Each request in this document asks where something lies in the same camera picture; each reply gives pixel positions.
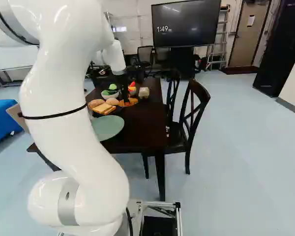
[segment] black chair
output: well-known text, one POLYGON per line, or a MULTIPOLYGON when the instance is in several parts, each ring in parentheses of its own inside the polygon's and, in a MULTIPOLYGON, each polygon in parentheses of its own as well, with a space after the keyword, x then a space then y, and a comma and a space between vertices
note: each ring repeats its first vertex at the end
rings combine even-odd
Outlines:
POLYGON ((155 68, 160 69, 153 73, 153 77, 160 75, 161 77, 169 77, 171 72, 170 48, 155 48, 155 68))
POLYGON ((153 65, 153 46, 142 46, 138 47, 137 53, 137 65, 145 72, 147 67, 151 67, 153 65))
POLYGON ((167 89, 165 111, 167 116, 167 126, 170 127, 173 122, 175 101, 178 87, 180 84, 180 73, 177 70, 170 71, 170 80, 167 89))
MULTIPOLYGON (((185 171, 190 174, 190 151, 192 148, 193 139, 195 137, 202 114, 210 101, 208 91, 194 79, 189 81, 185 97, 182 102, 179 123, 172 122, 168 133, 168 146, 165 154, 173 154, 185 152, 185 171), (200 100, 200 104, 194 107, 194 95, 200 100), (191 110, 186 115, 186 105, 188 98, 191 98, 191 110)), ((146 178, 149 178, 148 173, 148 157, 153 156, 152 153, 142 153, 146 178)))

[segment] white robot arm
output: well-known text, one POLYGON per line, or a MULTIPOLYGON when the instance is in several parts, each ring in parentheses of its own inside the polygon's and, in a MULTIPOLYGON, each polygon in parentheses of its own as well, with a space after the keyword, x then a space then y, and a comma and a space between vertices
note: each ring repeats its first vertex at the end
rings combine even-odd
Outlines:
POLYGON ((102 12, 100 0, 0 0, 0 46, 39 42, 20 105, 36 145, 63 170, 35 185, 28 209, 77 236, 113 236, 129 201, 128 179, 94 134, 83 93, 96 55, 116 75, 125 69, 102 12))

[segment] dining table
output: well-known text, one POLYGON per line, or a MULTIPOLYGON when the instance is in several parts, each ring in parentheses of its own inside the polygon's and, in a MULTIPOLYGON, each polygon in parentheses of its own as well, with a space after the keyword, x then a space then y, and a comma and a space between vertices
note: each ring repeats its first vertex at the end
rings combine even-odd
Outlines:
MULTIPOLYGON (((101 144, 111 154, 153 153, 155 156, 159 199, 165 201, 165 148, 167 146, 167 136, 166 112, 163 105, 160 79, 148 77, 142 83, 136 83, 136 86, 137 89, 148 87, 149 97, 140 99, 138 104, 125 107, 114 114, 123 118, 124 127, 116 136, 102 141, 101 144)), ((102 99, 102 90, 104 88, 101 85, 96 86, 86 96, 86 102, 102 99)), ((27 149, 27 152, 37 153, 53 171, 60 170, 44 156, 35 143, 27 149)))

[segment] tv screen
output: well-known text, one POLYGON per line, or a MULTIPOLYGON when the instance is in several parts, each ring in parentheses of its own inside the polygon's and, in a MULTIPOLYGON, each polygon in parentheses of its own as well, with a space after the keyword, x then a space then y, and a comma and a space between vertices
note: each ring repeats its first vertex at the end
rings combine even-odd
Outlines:
POLYGON ((202 46, 215 42, 221 0, 152 5, 155 47, 202 46))

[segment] time display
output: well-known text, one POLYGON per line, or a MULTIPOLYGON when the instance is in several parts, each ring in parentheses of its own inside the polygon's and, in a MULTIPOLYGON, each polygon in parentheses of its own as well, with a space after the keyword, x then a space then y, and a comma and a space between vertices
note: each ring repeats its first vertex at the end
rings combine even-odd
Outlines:
POLYGON ((156 27, 157 32, 167 32, 169 30, 168 26, 158 26, 156 27))

